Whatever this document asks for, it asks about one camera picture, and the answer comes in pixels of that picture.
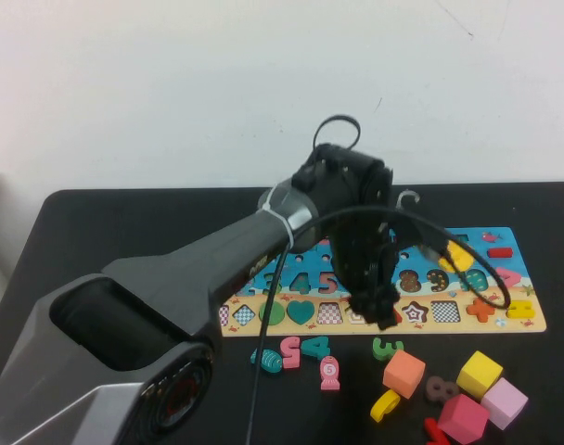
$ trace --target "pink cube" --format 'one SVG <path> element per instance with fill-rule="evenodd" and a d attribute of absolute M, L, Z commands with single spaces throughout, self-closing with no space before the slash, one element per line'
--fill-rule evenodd
<path fill-rule="evenodd" d="M 465 394 L 448 400 L 442 407 L 439 429 L 466 445 L 484 434 L 490 413 Z"/>
<path fill-rule="evenodd" d="M 484 395 L 481 405 L 490 412 L 490 420 L 501 429 L 513 422 L 527 403 L 527 396 L 501 378 Z"/>

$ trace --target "shape puzzle board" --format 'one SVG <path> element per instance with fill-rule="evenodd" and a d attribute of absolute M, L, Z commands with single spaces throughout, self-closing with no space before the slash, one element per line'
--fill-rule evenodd
<path fill-rule="evenodd" d="M 534 313 L 514 318 L 513 312 L 474 306 L 476 298 L 459 282 L 455 273 L 443 271 L 427 260 L 417 248 L 400 253 L 393 282 L 401 294 L 395 304 L 398 324 L 384 334 L 466 334 L 543 332 L 545 318 L 533 290 L 519 246 L 508 227 L 449 229 L 475 248 L 503 277 L 511 300 Z M 511 258 L 488 258 L 489 248 L 512 248 Z M 268 326 L 271 336 L 378 334 L 376 324 L 366 324 L 348 304 L 349 294 L 333 274 L 332 255 L 324 240 L 302 254 L 288 255 Z M 257 336 L 260 308 L 265 303 L 276 260 L 268 264 L 220 309 L 225 337 Z M 468 281 L 482 295 L 502 301 L 494 279 L 476 261 L 466 271 Z M 480 309 L 483 317 L 474 313 Z"/>

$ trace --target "cross shape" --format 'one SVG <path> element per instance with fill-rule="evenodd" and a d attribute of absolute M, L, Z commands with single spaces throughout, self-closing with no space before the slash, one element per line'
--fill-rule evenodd
<path fill-rule="evenodd" d="M 466 307 L 468 315 L 476 315 L 480 323 L 488 322 L 488 315 L 494 315 L 494 308 L 479 298 L 474 299 L 474 304 Z"/>

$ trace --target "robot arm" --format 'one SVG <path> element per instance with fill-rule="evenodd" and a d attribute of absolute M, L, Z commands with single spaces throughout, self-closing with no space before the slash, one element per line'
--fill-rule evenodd
<path fill-rule="evenodd" d="M 210 383 L 218 308 L 313 220 L 388 206 L 391 177 L 381 160 L 317 146 L 255 214 L 164 256 L 116 260 L 41 298 L 0 376 L 0 445 L 140 444 L 172 432 Z M 381 328 L 395 324 L 397 249 L 425 241 L 414 223 L 393 221 L 391 242 L 386 220 L 328 218 L 293 247 L 328 236 L 352 308 Z M 426 244 L 443 252 L 446 240 Z"/>

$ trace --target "brown number 8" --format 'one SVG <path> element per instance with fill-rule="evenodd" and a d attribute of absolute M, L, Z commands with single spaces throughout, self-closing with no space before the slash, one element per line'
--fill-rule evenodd
<path fill-rule="evenodd" d="M 455 383 L 445 382 L 442 378 L 434 375 L 427 380 L 426 394 L 429 401 L 445 403 L 459 394 L 459 388 Z"/>

